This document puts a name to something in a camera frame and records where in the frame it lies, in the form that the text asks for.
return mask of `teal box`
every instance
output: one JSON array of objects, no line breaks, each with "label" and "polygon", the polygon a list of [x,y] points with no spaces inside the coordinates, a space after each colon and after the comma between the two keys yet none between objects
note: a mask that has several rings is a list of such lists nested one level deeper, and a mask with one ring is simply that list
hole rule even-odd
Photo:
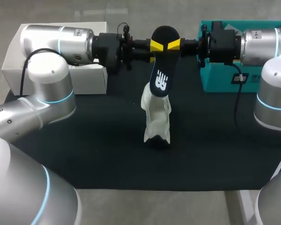
[{"label": "teal box", "polygon": [[[201,21],[198,38],[202,36],[201,26],[207,25],[207,30],[211,30],[211,20]],[[223,28],[230,27],[238,30],[237,35],[246,29],[274,29],[281,28],[281,21],[222,21]],[[262,67],[244,67],[240,61],[234,61],[239,66],[242,73],[246,75],[247,81],[243,85],[242,92],[257,92],[261,77]],[[206,59],[206,66],[201,68],[201,79],[205,92],[238,92],[237,70],[223,63],[209,63]]]}]

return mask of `robotic arm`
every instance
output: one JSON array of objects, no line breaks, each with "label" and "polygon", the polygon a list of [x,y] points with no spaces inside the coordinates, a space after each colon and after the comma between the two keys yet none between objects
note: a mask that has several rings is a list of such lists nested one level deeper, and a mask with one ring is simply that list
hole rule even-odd
[{"label": "robotic arm", "polygon": [[263,66],[256,98],[256,121],[281,131],[281,28],[247,30],[242,36],[240,59],[245,66]]},{"label": "robotic arm", "polygon": [[68,64],[52,52],[31,57],[28,75],[35,93],[0,106],[0,137],[8,142],[71,116],[75,97]]}]

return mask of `white box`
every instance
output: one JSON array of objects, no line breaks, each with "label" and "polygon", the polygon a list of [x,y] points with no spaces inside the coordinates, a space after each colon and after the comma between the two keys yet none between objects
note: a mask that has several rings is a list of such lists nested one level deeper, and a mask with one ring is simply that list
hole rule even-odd
[{"label": "white box", "polygon": [[[89,28],[93,30],[95,35],[107,32],[106,22],[63,22],[37,24]],[[26,59],[20,48],[20,36],[23,28],[27,25],[29,24],[21,24],[8,47],[2,66],[2,72],[14,95],[20,94],[22,69]],[[105,67],[98,64],[91,64],[79,67],[69,66],[69,70],[75,94],[106,94],[108,76]],[[26,73],[23,95],[31,94],[33,94],[33,86]]]}]

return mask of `new balance logo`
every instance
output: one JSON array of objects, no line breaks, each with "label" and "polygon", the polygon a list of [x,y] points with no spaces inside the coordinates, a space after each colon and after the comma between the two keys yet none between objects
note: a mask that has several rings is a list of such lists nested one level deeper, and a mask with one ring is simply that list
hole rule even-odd
[{"label": "new balance logo", "polygon": [[168,77],[164,75],[161,71],[157,71],[158,77],[155,80],[155,86],[157,88],[160,88],[161,90],[165,90],[167,83],[166,81],[168,80]]}]

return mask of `black connector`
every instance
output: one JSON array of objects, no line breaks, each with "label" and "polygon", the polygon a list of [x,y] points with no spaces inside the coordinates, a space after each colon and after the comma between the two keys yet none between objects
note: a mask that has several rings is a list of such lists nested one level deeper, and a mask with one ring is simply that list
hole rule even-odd
[{"label": "black connector", "polygon": [[118,34],[100,33],[92,40],[92,55],[99,59],[99,64],[106,67],[108,73],[117,73],[120,59],[118,59],[120,41]]},{"label": "black connector", "polygon": [[240,42],[234,30],[224,30],[221,21],[213,21],[209,33],[209,61],[231,64],[233,60],[239,59]]}]

